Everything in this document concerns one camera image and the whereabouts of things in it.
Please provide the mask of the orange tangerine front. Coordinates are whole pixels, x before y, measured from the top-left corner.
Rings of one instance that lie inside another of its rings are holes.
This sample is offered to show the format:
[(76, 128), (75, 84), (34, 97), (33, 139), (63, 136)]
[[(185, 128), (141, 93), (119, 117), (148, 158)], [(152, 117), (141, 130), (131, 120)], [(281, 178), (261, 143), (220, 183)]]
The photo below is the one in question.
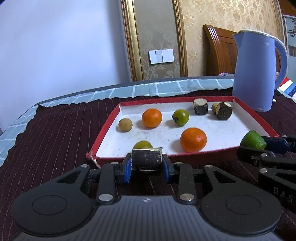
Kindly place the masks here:
[(147, 128), (156, 128), (162, 122), (162, 113), (155, 108), (149, 108), (142, 114), (142, 123)]

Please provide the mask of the wooden bed headboard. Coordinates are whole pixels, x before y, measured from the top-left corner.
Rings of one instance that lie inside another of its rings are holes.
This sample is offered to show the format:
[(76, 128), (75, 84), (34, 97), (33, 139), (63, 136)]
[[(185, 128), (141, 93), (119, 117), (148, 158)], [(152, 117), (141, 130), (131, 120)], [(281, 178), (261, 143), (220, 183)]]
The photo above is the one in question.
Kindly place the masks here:
[[(235, 73), (238, 47), (233, 35), (237, 32), (226, 30), (212, 25), (203, 25), (203, 29), (210, 44), (210, 50), (207, 55), (206, 75), (214, 76), (226, 73)], [(276, 39), (276, 37), (258, 30), (240, 30), (239, 32), (252, 32)], [(275, 47), (275, 74), (277, 78), (280, 73), (283, 60), (280, 57), (280, 51)]]

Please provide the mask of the red white blue striped blanket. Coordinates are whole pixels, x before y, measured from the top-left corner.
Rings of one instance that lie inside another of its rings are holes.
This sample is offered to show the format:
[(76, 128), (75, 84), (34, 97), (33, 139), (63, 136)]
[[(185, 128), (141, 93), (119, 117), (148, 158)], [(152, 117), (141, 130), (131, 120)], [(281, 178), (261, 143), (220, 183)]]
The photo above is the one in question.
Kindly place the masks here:
[(296, 103), (296, 84), (292, 82), (289, 78), (285, 78), (280, 84), (277, 91), (284, 95), (286, 98), (290, 98)]

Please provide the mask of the blue electric kettle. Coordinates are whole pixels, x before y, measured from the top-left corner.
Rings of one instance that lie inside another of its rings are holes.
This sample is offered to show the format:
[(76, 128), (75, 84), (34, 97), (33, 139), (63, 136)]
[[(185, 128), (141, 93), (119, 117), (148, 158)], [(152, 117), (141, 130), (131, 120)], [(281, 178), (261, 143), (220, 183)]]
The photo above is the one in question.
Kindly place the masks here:
[(285, 45), (257, 30), (240, 30), (233, 37), (238, 55), (232, 95), (255, 111), (270, 111), (274, 92), (287, 74)]

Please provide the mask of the brown sugarcane stub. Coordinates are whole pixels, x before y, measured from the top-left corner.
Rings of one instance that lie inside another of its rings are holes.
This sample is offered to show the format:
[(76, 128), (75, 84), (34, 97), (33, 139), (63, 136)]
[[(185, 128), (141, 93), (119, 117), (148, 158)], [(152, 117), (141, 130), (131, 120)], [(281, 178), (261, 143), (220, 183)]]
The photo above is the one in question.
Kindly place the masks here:
[(193, 107), (196, 115), (206, 115), (208, 113), (208, 102), (204, 98), (196, 98), (193, 101)]

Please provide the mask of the red cardboard box tray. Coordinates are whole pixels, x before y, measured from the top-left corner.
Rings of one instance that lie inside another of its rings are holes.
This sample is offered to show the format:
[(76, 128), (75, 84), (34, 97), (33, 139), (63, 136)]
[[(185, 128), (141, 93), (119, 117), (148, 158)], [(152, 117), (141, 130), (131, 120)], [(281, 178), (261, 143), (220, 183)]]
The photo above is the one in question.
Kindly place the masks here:
[[(259, 114), (240, 99), (233, 96), (207, 96), (208, 106), (215, 102), (227, 102), (233, 108), (228, 120), (218, 120), (210, 111), (207, 115), (196, 115), (194, 97), (169, 97), (122, 102), (111, 112), (86, 157), (96, 166), (123, 160), (139, 141), (148, 141), (154, 148), (163, 148), (173, 162), (195, 165), (225, 162), (236, 159), (236, 150), (249, 131), (262, 136), (278, 137), (278, 133)], [(149, 108), (158, 109), (163, 116), (156, 128), (147, 128), (142, 123), (142, 114)], [(189, 113), (189, 121), (178, 126), (172, 119), (177, 109)], [(118, 123), (122, 118), (132, 121), (132, 129), (122, 132)], [(180, 145), (182, 132), (187, 128), (199, 128), (207, 136), (207, 144), (200, 151), (186, 153)]]

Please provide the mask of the green lime cylinder piece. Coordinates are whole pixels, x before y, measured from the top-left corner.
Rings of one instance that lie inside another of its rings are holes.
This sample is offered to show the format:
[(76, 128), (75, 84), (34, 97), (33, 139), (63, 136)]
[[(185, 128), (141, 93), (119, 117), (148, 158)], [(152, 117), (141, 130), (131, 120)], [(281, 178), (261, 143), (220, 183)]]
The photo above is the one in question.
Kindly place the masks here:
[(249, 131), (240, 143), (241, 147), (264, 150), (267, 146), (266, 141), (256, 131)]

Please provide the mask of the orange tangerine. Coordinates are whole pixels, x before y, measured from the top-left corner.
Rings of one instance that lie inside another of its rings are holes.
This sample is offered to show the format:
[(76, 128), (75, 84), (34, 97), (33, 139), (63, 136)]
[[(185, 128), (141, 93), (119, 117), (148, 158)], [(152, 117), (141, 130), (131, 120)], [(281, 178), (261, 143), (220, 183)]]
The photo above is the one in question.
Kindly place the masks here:
[(185, 152), (199, 152), (206, 146), (207, 136), (199, 128), (188, 128), (182, 132), (180, 144)]
[(162, 122), (162, 113), (155, 108), (149, 108), (142, 114), (142, 123), (147, 128), (156, 128)]

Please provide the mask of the green tomato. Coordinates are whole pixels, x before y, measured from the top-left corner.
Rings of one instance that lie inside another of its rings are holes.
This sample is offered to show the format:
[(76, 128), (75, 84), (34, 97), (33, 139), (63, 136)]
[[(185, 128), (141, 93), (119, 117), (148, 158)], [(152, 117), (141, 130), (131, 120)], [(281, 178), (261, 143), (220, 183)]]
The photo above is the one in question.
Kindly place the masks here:
[(173, 115), (172, 119), (178, 126), (184, 126), (189, 121), (189, 113), (184, 109), (177, 109)]
[(137, 142), (132, 149), (145, 149), (152, 148), (152, 144), (148, 141), (139, 141)]

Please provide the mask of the green tomato front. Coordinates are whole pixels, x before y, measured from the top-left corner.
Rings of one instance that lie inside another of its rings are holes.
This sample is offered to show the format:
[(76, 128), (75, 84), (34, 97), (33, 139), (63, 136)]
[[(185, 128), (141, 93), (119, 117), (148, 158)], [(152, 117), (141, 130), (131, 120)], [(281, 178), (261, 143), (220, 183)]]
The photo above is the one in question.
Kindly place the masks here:
[(172, 119), (178, 126), (184, 126), (189, 121), (189, 113), (184, 109), (177, 109), (173, 115)]

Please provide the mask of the large dark sugarcane piece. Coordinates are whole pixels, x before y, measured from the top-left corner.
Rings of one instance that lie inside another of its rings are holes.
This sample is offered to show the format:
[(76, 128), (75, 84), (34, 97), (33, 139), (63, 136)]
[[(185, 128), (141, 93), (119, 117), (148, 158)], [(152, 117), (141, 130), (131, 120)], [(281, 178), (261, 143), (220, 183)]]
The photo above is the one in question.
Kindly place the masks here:
[(133, 171), (157, 171), (162, 167), (163, 148), (133, 149), (131, 166)]

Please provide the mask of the pale yellow round fruit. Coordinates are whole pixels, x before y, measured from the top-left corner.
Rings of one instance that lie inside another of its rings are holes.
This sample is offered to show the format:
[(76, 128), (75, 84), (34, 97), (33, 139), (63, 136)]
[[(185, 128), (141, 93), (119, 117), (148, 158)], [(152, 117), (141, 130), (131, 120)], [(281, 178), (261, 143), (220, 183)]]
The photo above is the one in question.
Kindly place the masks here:
[(215, 102), (212, 104), (212, 106), (211, 106), (212, 113), (216, 114), (216, 109), (217, 109), (218, 104), (219, 104), (218, 102)]

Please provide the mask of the tan longan fruit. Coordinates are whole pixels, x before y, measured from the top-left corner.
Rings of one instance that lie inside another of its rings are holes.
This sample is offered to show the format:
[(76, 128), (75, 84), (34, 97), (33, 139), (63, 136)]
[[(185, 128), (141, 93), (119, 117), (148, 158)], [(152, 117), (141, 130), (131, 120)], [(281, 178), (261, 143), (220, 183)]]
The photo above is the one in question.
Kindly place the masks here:
[(128, 118), (122, 118), (118, 123), (118, 127), (122, 132), (129, 132), (132, 126), (132, 121)]

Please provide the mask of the gold ornate wall frame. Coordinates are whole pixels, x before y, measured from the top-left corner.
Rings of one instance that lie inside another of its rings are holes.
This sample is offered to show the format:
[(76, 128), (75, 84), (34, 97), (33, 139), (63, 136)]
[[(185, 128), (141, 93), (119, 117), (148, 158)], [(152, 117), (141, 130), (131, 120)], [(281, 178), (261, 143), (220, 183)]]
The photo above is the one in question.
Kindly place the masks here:
[[(132, 81), (188, 76), (180, 1), (119, 1)], [(150, 51), (173, 51), (173, 61), (151, 63)]]

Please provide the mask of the blue plaid bed sheet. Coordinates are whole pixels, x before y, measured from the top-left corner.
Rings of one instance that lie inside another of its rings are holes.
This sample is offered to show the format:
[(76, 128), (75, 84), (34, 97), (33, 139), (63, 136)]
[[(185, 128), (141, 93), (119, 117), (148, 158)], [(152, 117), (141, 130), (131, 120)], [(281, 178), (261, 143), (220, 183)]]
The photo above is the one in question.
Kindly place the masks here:
[(177, 79), (163, 79), (158, 81), (145, 81), (143, 83), (129, 83), (100, 87), (53, 99), (41, 101), (26, 110), (1, 135), (1, 164), (4, 163), (8, 151), (14, 146), (16, 137), (24, 132), (28, 122), (34, 118), (38, 105), (56, 106), (59, 104), (72, 104), (103, 100), (105, 98), (128, 98), (138, 96), (177, 96), (198, 90), (227, 89), (233, 86), (233, 76), (200, 76)]

